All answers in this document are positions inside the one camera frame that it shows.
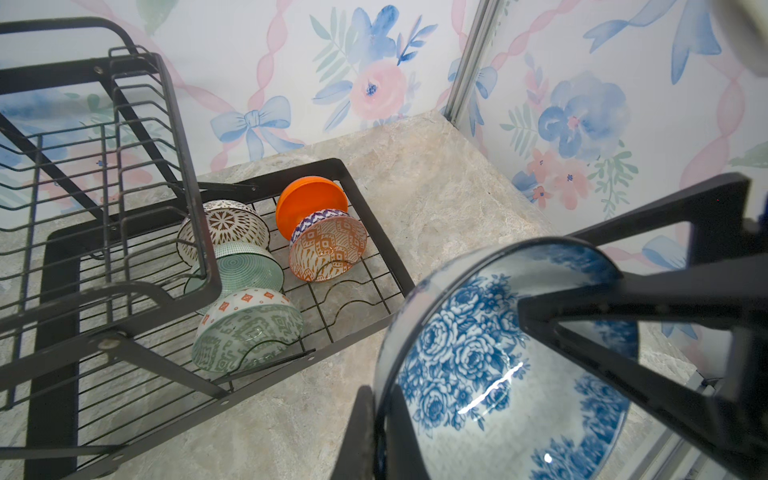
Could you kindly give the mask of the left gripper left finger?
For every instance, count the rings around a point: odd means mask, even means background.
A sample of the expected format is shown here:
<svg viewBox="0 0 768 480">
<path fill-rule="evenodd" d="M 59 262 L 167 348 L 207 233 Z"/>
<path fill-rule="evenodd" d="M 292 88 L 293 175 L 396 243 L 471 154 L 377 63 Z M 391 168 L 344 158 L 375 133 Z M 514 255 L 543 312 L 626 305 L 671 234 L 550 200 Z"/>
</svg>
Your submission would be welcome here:
<svg viewBox="0 0 768 480">
<path fill-rule="evenodd" d="M 332 479 L 427 479 L 405 397 L 392 387 L 381 411 L 369 386 L 357 391 Z"/>
</svg>

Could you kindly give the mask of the mint green ribbed bowl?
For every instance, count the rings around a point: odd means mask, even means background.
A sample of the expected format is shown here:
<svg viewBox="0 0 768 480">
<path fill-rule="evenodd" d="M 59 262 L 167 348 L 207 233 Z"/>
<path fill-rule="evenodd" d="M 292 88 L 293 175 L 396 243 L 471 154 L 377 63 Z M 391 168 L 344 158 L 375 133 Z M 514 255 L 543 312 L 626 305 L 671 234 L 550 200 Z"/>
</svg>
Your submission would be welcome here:
<svg viewBox="0 0 768 480">
<path fill-rule="evenodd" d="M 280 291 L 283 287 L 283 269 L 264 247 L 232 241 L 215 245 L 214 255 L 222 282 L 220 296 L 243 288 Z"/>
</svg>

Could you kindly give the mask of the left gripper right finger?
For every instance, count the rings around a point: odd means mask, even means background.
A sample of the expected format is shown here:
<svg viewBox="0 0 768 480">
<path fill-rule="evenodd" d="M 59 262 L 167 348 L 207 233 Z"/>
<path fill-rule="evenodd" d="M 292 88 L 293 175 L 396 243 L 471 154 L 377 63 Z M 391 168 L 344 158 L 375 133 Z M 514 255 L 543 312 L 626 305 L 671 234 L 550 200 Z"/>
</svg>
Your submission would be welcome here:
<svg viewBox="0 0 768 480">
<path fill-rule="evenodd" d="M 712 177 L 629 213 L 577 231 L 600 247 L 672 225 L 688 228 L 677 269 L 625 273 L 590 287 L 522 301 L 523 330 L 626 396 L 728 473 L 767 473 L 767 221 L 746 217 L 750 180 Z M 653 364 L 669 352 L 665 327 L 730 335 L 712 394 Z"/>
</svg>

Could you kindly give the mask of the white patterned lattice bowl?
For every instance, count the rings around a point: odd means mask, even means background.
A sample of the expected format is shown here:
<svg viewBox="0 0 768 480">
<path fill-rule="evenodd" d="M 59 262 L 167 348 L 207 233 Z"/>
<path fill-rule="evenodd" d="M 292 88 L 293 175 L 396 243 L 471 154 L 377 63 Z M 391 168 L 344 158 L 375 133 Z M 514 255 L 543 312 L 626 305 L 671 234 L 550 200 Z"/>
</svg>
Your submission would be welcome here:
<svg viewBox="0 0 768 480">
<path fill-rule="evenodd" d="M 240 241 L 255 244 L 264 249 L 268 248 L 269 228 L 252 206 L 235 200 L 220 199 L 206 202 L 203 208 L 214 246 Z M 192 266 L 197 261 L 198 253 L 193 245 L 194 242 L 191 218 L 187 217 L 178 231 L 176 248 L 179 257 L 188 266 Z"/>
</svg>

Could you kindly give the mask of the orange plastic bowl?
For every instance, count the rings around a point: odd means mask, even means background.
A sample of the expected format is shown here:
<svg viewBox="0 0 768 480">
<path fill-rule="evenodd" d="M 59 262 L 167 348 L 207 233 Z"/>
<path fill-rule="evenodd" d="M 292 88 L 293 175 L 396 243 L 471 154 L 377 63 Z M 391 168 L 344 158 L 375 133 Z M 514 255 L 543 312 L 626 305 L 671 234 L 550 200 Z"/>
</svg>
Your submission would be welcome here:
<svg viewBox="0 0 768 480">
<path fill-rule="evenodd" d="M 305 217 L 324 209 L 348 211 L 343 189 L 325 177 L 301 177 L 282 191 L 276 207 L 276 225 L 281 235 L 290 240 Z"/>
</svg>

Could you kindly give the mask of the blue white floral bowl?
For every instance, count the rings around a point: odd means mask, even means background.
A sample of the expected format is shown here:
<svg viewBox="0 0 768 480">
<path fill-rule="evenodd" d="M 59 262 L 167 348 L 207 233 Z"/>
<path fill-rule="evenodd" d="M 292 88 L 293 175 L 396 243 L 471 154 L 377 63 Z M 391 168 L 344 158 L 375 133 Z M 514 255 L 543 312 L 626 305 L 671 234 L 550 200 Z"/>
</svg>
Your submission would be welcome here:
<svg viewBox="0 0 768 480">
<path fill-rule="evenodd" d="M 630 403 L 520 326 L 522 299 L 621 278 L 601 251 L 541 237 L 462 254 L 407 296 L 374 375 L 375 422 L 405 422 L 431 479 L 593 479 Z"/>
</svg>

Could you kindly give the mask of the red orange patterned bowl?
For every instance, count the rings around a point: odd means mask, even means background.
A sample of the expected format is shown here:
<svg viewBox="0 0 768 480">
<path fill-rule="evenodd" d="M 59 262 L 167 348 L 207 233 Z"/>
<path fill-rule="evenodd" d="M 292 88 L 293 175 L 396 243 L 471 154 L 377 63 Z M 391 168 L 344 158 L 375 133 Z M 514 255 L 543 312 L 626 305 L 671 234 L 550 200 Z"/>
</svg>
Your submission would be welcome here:
<svg viewBox="0 0 768 480">
<path fill-rule="evenodd" d="M 343 275 L 366 250 L 364 224 L 338 209 L 318 210 L 294 229 L 289 268 L 305 282 L 324 282 Z"/>
</svg>

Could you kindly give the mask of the green white patterned bowl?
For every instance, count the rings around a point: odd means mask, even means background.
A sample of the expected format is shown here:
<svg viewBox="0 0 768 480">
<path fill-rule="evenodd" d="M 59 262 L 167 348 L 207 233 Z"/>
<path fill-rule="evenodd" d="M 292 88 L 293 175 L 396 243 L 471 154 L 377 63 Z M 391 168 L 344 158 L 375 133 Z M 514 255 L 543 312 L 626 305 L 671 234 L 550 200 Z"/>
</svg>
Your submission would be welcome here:
<svg viewBox="0 0 768 480">
<path fill-rule="evenodd" d="M 229 293 L 203 315 L 191 350 L 192 363 L 210 373 L 259 366 L 298 341 L 304 319 L 277 290 L 248 287 Z"/>
</svg>

